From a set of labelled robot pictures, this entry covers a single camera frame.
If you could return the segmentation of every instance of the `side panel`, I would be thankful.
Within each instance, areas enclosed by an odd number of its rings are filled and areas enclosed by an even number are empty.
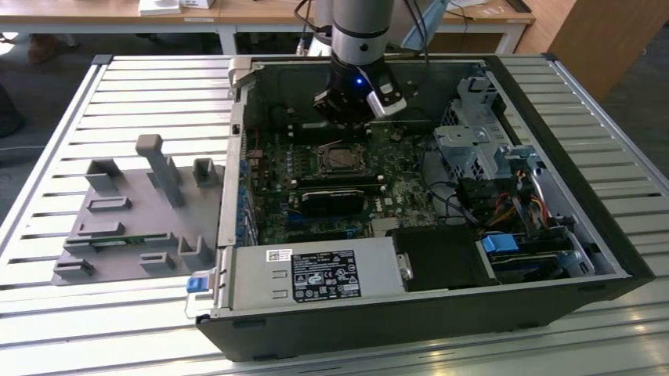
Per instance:
[[[268,360],[547,325],[585,304],[641,283],[613,280],[447,299],[199,319],[197,328],[232,361]]]

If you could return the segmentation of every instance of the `sticker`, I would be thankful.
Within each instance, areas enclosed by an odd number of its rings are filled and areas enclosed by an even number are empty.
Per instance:
[[[214,22],[214,18],[184,18],[185,22]]]
[[[352,250],[292,255],[291,268],[298,303],[362,296]]]
[[[270,249],[267,250],[267,262],[290,261],[291,255],[292,255],[291,249]]]

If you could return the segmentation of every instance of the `table leg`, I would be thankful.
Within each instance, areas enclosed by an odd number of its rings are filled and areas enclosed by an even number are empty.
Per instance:
[[[219,32],[220,48],[223,49],[223,54],[236,55],[238,44],[234,40],[236,27],[234,25],[220,25],[216,27],[216,31]]]
[[[494,53],[513,53],[515,51],[525,27],[526,24],[523,23],[506,25],[506,31],[503,32],[502,39],[499,40],[498,48]]]

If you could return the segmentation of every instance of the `floor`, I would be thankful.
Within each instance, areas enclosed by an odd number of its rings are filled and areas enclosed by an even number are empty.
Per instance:
[[[39,149],[3,148],[45,145],[93,56],[109,53],[187,55],[201,54],[203,50],[219,53],[218,47],[211,45],[211,37],[197,34],[161,34],[160,41],[152,42],[135,35],[79,35],[79,47],[72,49],[61,44],[57,59],[35,66],[27,62],[28,37],[16,36],[12,50],[0,55],[0,83],[23,113],[27,124],[17,133],[0,139],[0,220],[7,215],[40,156]],[[274,45],[276,41],[262,38],[260,44],[251,45],[248,51],[260,52],[263,48],[271,48]],[[629,69],[602,105],[657,167],[669,175],[666,70],[669,27],[658,33],[646,53]]]

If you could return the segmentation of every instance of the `blue latch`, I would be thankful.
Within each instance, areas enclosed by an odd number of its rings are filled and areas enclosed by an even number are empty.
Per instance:
[[[518,250],[518,244],[510,233],[487,235],[482,243],[486,253],[515,252]]]
[[[208,277],[191,277],[188,278],[188,283],[185,284],[185,290],[188,291],[188,294],[192,294],[193,292],[207,292],[209,290],[208,284]]]

